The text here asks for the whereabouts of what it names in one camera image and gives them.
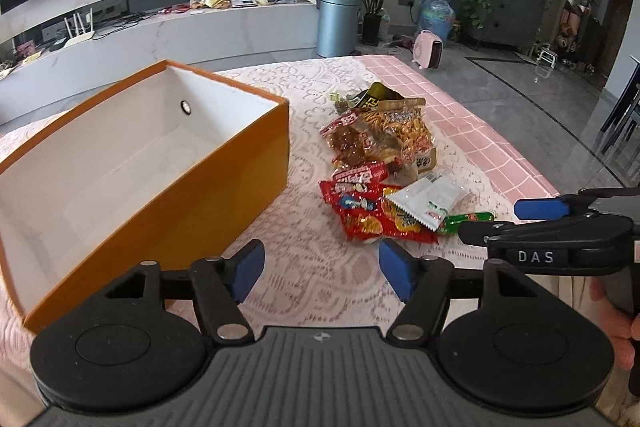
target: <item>power outlet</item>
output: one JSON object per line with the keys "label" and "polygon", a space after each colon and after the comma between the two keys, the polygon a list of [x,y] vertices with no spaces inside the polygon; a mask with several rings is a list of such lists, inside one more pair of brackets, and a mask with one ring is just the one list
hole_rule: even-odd
{"label": "power outlet", "polygon": [[400,6],[413,6],[415,4],[415,0],[398,0],[398,4]]}

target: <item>gray tile floor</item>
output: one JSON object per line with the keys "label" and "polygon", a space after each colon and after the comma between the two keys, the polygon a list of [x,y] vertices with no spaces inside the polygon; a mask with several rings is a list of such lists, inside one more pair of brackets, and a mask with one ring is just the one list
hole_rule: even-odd
{"label": "gray tile floor", "polygon": [[[359,50],[391,53],[412,64],[407,50],[366,46]],[[196,65],[209,71],[224,71],[307,58],[317,57],[313,50],[290,50]],[[640,181],[640,131],[629,142],[620,140],[606,156],[599,154],[604,140],[600,128],[613,103],[606,92],[600,92],[599,81],[593,78],[562,68],[549,70],[513,52],[475,50],[461,44],[446,47],[437,70],[420,73],[487,121],[560,192],[633,186]],[[74,107],[101,89],[104,88],[75,95],[0,125],[0,136]]]}

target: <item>gray trash can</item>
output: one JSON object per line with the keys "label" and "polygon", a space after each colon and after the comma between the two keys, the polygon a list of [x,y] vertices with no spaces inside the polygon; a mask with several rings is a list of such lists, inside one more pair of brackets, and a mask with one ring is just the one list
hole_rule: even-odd
{"label": "gray trash can", "polygon": [[356,48],[362,0],[318,0],[318,49],[321,57],[346,57]]}

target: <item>gray cabinet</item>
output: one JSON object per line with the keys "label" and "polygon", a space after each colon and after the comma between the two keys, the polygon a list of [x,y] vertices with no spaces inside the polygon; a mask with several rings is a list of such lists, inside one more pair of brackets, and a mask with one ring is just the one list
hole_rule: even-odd
{"label": "gray cabinet", "polygon": [[490,0],[492,10],[484,15],[484,28],[466,32],[481,42],[529,48],[536,40],[546,0]]}

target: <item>finger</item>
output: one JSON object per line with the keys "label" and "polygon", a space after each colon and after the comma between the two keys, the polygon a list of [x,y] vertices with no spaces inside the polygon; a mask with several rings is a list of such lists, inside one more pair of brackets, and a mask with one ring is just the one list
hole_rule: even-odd
{"label": "finger", "polygon": [[634,360],[636,358],[636,350],[634,346],[628,340],[613,337],[611,344],[613,345],[613,351],[616,354],[616,363],[625,371],[629,371],[634,367]]}
{"label": "finger", "polygon": [[607,296],[607,291],[604,288],[604,284],[602,284],[602,282],[600,282],[600,279],[598,279],[597,277],[591,278],[589,295],[593,302],[598,302]]}
{"label": "finger", "polygon": [[631,338],[631,326],[633,323],[631,317],[614,308],[607,299],[602,299],[598,302],[598,309],[602,331],[610,337]]}
{"label": "finger", "polygon": [[635,341],[640,341],[640,315],[631,324],[631,338]]}

